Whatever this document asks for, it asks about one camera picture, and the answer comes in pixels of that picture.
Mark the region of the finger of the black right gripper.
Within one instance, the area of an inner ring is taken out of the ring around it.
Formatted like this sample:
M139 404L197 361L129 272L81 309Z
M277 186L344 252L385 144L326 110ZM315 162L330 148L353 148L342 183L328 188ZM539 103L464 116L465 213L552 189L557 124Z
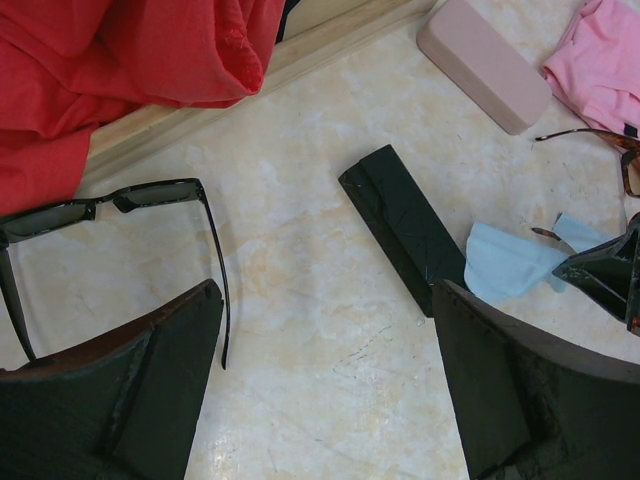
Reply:
M587 295L630 333L638 333L639 214L623 235L570 256L552 274Z

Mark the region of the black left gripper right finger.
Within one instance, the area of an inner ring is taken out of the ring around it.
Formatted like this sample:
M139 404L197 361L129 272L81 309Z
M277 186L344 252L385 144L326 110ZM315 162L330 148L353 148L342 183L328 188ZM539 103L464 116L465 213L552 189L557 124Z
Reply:
M639 367L570 343L450 281L439 348L472 479L636 479Z

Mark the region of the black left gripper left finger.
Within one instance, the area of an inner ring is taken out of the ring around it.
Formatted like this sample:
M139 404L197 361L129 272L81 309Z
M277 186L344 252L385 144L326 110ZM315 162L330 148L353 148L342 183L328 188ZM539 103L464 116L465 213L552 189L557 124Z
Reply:
M183 478L222 307L207 279L91 340L2 371L2 478Z

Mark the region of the light blue cleaning cloth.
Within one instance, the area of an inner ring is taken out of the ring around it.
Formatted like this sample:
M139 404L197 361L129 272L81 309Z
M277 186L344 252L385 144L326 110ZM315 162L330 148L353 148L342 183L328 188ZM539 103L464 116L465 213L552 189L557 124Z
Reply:
M485 223L474 223L466 242L464 281L469 290L493 306L506 299L521 298L543 282L562 293L567 283L554 276L553 270L569 256L612 239L566 213L559 214L551 229L537 228L535 232L569 250L545 246Z

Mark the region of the black glasses case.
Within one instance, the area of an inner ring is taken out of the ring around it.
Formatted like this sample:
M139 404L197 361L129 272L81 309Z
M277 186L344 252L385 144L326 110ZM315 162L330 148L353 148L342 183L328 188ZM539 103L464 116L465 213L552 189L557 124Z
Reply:
M338 181L411 296L433 316L439 280L465 287L465 257L390 145L362 158Z

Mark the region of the tortoiseshell brown sunglasses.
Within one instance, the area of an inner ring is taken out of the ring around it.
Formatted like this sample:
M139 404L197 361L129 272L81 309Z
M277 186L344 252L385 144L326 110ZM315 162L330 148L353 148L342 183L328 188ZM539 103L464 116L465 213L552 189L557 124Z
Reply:
M620 171L624 193L634 199L639 198L639 140L627 135L616 134L595 128L576 128L543 135L535 138L536 142L550 140L556 137L573 134L589 133L603 140L610 146L622 150L620 157Z

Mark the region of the black sunglasses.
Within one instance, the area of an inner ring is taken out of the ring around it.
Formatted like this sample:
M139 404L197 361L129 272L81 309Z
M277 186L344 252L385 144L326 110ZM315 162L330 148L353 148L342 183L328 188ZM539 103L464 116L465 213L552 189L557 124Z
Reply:
M1 220L1 295L28 360L105 330L118 314L144 314L185 287L178 262L215 261L229 283L202 182L171 179L120 188Z

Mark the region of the pink folded t-shirt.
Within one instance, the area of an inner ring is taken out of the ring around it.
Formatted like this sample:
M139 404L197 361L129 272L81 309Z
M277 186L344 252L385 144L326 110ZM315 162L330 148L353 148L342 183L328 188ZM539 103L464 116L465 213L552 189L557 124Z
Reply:
M639 137L639 13L626 3L584 2L541 73L588 126Z

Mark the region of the pink glasses case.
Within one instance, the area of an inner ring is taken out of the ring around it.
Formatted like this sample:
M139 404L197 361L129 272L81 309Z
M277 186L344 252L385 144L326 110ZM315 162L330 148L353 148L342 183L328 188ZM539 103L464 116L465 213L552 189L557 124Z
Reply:
M506 133L533 126L552 97L527 60L468 2L448 0L417 35L417 46Z

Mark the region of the red tank top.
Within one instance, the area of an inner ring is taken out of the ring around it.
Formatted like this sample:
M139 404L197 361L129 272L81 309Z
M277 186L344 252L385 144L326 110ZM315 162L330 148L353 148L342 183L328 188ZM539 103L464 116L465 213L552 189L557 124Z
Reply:
M93 132L138 108L258 93L280 1L5 1L1 210L70 199Z

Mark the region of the wooden clothes rack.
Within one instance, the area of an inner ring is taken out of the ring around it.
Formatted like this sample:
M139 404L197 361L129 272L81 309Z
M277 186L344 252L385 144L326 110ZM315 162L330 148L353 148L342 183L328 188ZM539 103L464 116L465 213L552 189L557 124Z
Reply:
M89 187L156 154L190 133L323 68L390 30L426 15L434 1L303 1L273 50L261 89L231 106L142 107L91 136L79 188Z

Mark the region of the dark navy garment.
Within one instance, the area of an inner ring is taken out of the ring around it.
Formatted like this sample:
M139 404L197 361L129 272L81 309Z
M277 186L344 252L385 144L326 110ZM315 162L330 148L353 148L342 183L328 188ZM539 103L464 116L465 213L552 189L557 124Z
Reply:
M279 29L276 37L276 42L280 43L284 39L286 24L289 15L294 10L294 8L301 2L301 0L286 0L283 6L283 12L281 15Z

